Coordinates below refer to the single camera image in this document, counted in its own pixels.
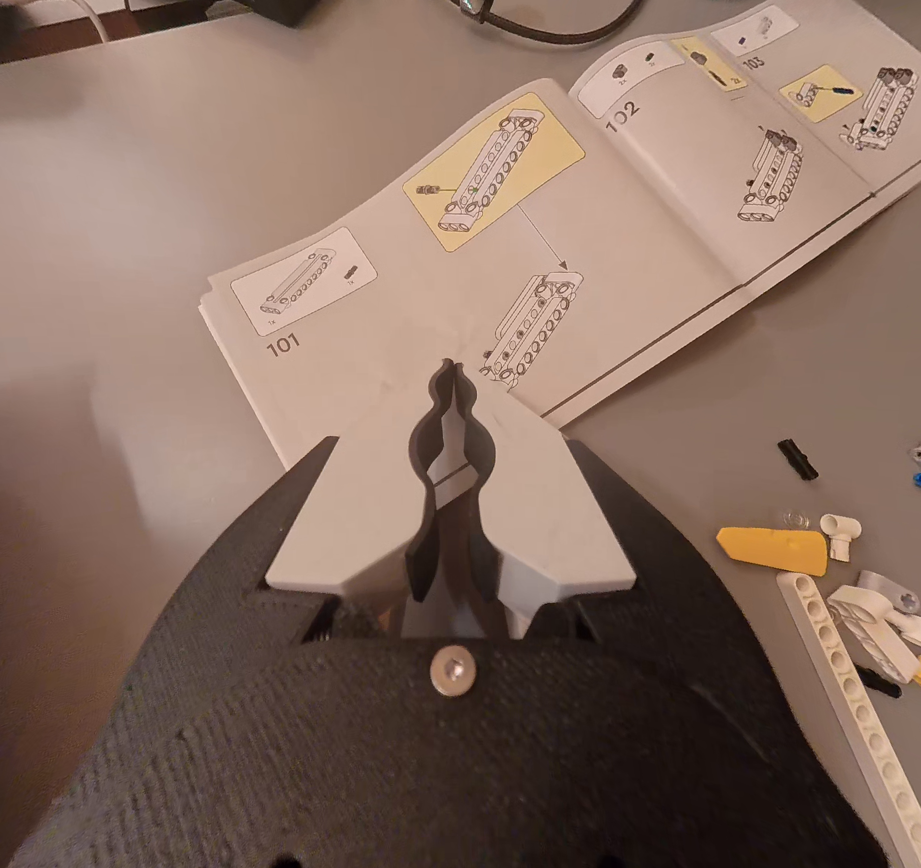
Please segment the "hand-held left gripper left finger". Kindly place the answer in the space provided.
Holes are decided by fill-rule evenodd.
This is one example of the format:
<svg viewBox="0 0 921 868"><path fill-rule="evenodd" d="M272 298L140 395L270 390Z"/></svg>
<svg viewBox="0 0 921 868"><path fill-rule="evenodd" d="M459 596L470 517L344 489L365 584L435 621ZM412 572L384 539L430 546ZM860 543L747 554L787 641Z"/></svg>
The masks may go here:
<svg viewBox="0 0 921 868"><path fill-rule="evenodd" d="M455 364L388 393L342 434L267 573L276 589L356 602L422 601L439 535L429 471L444 448Z"/></svg>

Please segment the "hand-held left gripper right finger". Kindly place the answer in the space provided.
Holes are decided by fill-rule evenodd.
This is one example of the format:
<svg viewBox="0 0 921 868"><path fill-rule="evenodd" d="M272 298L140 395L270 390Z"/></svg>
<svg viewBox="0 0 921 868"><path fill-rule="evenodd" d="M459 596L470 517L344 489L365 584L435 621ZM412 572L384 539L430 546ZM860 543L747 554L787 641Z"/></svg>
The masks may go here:
<svg viewBox="0 0 921 868"><path fill-rule="evenodd" d="M509 636L523 638L543 606L632 589L637 575L559 430L462 364L455 402L475 472L472 583L505 609Z"/></svg>

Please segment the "lego instruction booklet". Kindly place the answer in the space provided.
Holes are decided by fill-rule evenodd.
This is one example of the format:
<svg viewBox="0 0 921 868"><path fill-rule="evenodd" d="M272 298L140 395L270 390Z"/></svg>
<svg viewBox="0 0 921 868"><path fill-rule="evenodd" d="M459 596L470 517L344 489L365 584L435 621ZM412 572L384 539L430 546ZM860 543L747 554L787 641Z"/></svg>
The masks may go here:
<svg viewBox="0 0 921 868"><path fill-rule="evenodd" d="M200 313L291 467L449 357L562 426L919 184L919 43L767 0L501 98Z"/></svg>

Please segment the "yellow lego panel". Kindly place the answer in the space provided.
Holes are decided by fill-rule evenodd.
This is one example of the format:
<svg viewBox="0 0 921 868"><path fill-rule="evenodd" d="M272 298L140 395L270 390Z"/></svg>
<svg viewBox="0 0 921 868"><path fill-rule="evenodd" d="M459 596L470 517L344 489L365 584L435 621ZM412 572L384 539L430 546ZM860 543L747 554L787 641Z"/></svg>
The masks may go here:
<svg viewBox="0 0 921 868"><path fill-rule="evenodd" d="M828 548L819 532L800 529L721 528L717 541L733 561L822 577Z"/></svg>

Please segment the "black lego pin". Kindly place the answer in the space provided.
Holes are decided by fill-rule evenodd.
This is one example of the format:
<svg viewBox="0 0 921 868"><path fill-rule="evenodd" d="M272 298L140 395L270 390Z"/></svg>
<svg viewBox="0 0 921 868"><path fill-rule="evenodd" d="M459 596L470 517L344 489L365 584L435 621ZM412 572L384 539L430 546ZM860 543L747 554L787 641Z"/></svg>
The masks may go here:
<svg viewBox="0 0 921 868"><path fill-rule="evenodd" d="M811 482L820 477L820 473L812 465L812 461L793 439L780 440L777 443L777 448L801 480Z"/></svg>
<svg viewBox="0 0 921 868"><path fill-rule="evenodd" d="M858 677L865 688L879 692L888 698L899 700L903 696L903 687L891 679L882 677L869 667L855 665Z"/></svg>

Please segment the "white lego connector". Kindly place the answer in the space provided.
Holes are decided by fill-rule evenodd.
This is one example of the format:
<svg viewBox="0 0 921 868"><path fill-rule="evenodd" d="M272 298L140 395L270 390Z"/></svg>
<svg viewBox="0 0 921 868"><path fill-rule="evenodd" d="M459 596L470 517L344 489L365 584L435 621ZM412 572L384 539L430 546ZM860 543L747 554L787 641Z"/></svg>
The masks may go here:
<svg viewBox="0 0 921 868"><path fill-rule="evenodd" d="M825 514L820 528L829 542L830 558L838 563L850 563L850 547L862 534L862 525L852 517Z"/></svg>

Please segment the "white lego liftarm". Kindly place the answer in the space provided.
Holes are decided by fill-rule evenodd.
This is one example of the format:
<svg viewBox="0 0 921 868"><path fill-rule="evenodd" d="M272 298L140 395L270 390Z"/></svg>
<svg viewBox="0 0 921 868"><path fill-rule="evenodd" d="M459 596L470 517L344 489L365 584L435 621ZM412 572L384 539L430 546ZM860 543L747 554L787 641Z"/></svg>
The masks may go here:
<svg viewBox="0 0 921 868"><path fill-rule="evenodd" d="M887 655L898 643L920 647L920 619L896 609L877 591L858 586L841 586L827 600L849 628Z"/></svg>

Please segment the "long white lego beam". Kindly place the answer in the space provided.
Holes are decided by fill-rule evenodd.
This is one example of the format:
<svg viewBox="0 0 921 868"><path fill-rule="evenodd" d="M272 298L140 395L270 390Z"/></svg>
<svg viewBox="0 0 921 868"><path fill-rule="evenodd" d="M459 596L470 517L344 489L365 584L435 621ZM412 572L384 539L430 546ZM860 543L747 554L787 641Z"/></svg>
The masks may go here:
<svg viewBox="0 0 921 868"><path fill-rule="evenodd" d="M865 782L904 866L920 865L915 792L814 582L780 573L777 586L812 659Z"/></svg>

